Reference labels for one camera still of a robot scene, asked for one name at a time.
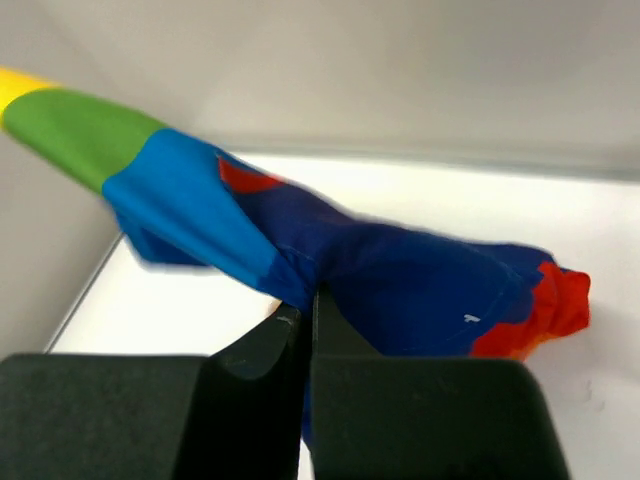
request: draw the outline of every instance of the red fabric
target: red fabric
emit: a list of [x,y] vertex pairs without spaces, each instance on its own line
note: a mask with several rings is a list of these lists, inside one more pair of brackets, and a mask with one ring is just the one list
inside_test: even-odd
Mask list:
[[589,326],[589,276],[563,272],[551,262],[538,270],[544,277],[533,291],[531,316],[520,324],[497,324],[475,341],[472,356],[524,360],[541,343]]
[[218,155],[220,179],[235,193],[256,193],[282,185],[282,182],[268,175],[238,168]]

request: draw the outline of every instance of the white surface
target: white surface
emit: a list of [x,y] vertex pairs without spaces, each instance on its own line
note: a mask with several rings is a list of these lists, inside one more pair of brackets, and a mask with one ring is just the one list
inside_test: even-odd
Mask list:
[[[461,237],[538,245],[588,272],[592,327],[543,346],[528,363],[575,479],[637,479],[640,186],[392,159],[244,158],[357,212]],[[260,321],[271,301],[216,272],[143,267],[122,243],[56,351],[213,353]]]

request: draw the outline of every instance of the orange fabric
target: orange fabric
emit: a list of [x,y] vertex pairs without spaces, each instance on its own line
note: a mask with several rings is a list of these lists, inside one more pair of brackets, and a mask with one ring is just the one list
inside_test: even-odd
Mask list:
[[475,341],[472,356],[524,360],[541,343],[589,326],[589,276],[563,272],[551,262],[538,270],[544,277],[533,291],[531,316],[520,324],[497,324]]

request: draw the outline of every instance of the fabric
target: fabric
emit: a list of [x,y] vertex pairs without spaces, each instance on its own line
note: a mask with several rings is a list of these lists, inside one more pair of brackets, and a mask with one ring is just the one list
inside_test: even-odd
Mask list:
[[363,221],[141,112],[0,70],[0,124],[103,195],[145,260],[213,265],[304,312],[320,283],[386,355],[523,359],[588,325],[589,277],[536,248]]

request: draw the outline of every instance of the blue fabric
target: blue fabric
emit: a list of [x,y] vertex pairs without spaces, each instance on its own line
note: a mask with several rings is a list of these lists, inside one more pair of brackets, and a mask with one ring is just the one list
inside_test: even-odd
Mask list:
[[330,285],[345,318],[383,354],[468,355],[498,321],[531,312],[539,275],[523,277],[489,248],[356,220],[292,185],[236,201],[302,277]]
[[[103,194],[142,258],[218,267],[307,314],[326,282],[383,354],[471,355],[499,324],[541,333],[526,322],[548,253],[365,221],[171,129],[152,135]],[[310,411],[307,395],[307,441]]]
[[270,293],[304,304],[307,293],[296,272],[220,181],[217,152],[175,130],[160,130],[128,167],[104,183],[102,193],[146,260],[214,265],[262,290],[268,276]]

